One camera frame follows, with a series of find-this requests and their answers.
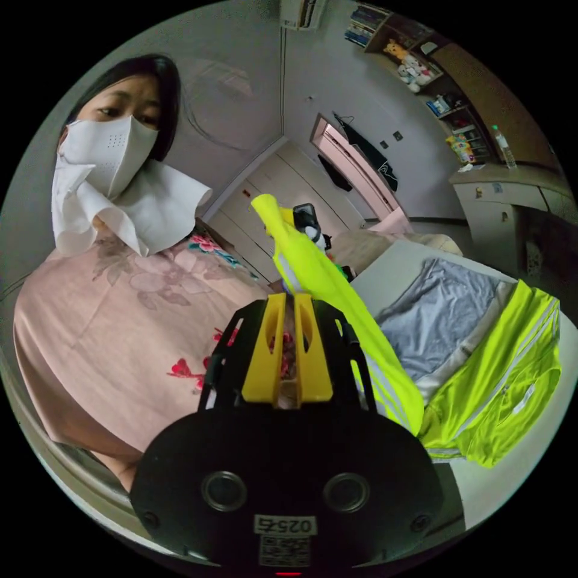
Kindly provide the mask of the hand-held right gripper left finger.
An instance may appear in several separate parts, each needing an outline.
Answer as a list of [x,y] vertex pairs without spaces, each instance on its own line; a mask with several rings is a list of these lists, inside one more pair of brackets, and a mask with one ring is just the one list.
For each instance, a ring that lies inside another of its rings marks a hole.
[[241,390],[247,403],[276,403],[281,383],[286,294],[268,296],[261,306],[253,354]]

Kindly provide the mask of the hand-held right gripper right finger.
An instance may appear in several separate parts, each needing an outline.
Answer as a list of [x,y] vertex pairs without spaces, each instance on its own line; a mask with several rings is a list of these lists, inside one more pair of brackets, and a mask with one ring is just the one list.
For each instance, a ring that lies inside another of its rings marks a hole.
[[294,297],[294,313],[297,402],[329,402],[333,388],[319,324],[309,295],[299,293]]

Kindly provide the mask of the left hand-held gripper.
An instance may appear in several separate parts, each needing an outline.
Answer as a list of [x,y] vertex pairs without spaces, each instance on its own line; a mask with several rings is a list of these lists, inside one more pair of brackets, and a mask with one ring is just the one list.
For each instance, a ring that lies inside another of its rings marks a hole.
[[329,252],[332,249],[331,236],[323,233],[313,204],[295,206],[293,223],[296,230],[305,234],[321,251]]

